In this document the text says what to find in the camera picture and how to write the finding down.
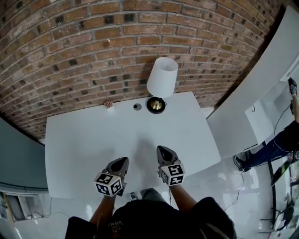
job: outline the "white table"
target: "white table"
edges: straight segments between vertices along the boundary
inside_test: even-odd
[[[156,147],[176,151],[186,175],[218,162],[220,155],[210,128],[192,92],[164,99],[166,109],[152,114],[147,98],[103,105],[49,117],[46,129],[46,172],[52,197],[102,197],[94,178],[117,158],[130,165],[125,193],[163,184],[157,169]],[[142,109],[136,111],[133,105]]]

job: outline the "black and white marker cube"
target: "black and white marker cube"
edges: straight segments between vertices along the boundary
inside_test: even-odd
[[[185,169],[182,163],[161,167],[160,177],[168,186],[181,184],[185,178]]]
[[[113,197],[119,191],[122,190],[121,177],[98,173],[94,180],[99,193],[105,194],[107,196]]]

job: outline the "sneaker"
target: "sneaker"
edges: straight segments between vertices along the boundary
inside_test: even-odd
[[[139,200],[139,197],[134,192],[132,192],[130,194],[130,201],[132,202],[132,201],[135,201],[135,200]]]
[[[238,167],[239,171],[244,171],[244,167],[242,165],[242,160],[239,159],[237,156],[234,156],[234,164]]]

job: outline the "person's hand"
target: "person's hand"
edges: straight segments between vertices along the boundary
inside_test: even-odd
[[[293,89],[292,89],[292,95],[297,95],[297,89],[294,86],[293,86]]]

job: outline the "cable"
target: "cable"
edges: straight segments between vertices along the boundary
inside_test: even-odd
[[[244,183],[245,183],[245,181],[244,181],[244,177],[243,177],[243,173],[244,173],[244,171],[241,173],[242,180],[243,180],[243,184],[242,184],[242,186],[239,188],[238,195],[237,195],[237,199],[236,199],[236,201],[235,201],[234,203],[232,203],[230,206],[228,206],[224,211],[226,211],[229,207],[231,207],[232,205],[235,205],[235,204],[238,202],[240,191],[241,191],[241,189],[242,189],[242,187],[244,186]]]
[[[275,131],[276,131],[276,127],[277,127],[277,125],[278,125],[278,123],[279,123],[281,117],[284,115],[284,113],[287,111],[287,109],[288,109],[290,106],[291,106],[291,104],[290,104],[290,105],[289,105],[289,106],[282,112],[281,116],[279,117],[279,119],[278,119],[278,121],[277,121],[277,123],[276,123],[276,125],[275,125],[275,128],[274,128],[274,138],[273,138],[273,141],[274,141],[275,145],[276,145],[281,151],[283,151],[283,152],[287,152],[287,153],[291,153],[291,151],[282,150],[281,147],[278,146],[277,143],[275,142],[275,137],[276,137],[276,135],[275,135]]]
[[[35,213],[39,214],[39,215],[41,216],[40,218],[49,218],[49,217],[50,217],[51,215],[53,215],[53,214],[64,214],[64,215],[66,215],[68,218],[71,218],[69,215],[67,215],[67,214],[65,214],[65,213],[63,213],[63,212],[54,212],[54,213],[51,213],[52,199],[53,199],[53,198],[51,197],[51,200],[50,200],[50,212],[49,212],[49,214],[48,214],[47,216],[45,216],[45,215],[43,215],[43,214],[41,214],[41,213],[35,211],[34,213],[31,214],[32,219],[37,219],[37,218],[34,218],[34,217],[33,217],[33,215],[34,215]]]
[[[172,206],[172,205],[171,205],[171,193],[170,193],[170,189],[168,189],[168,192],[169,192],[169,202],[170,202],[170,206]]]

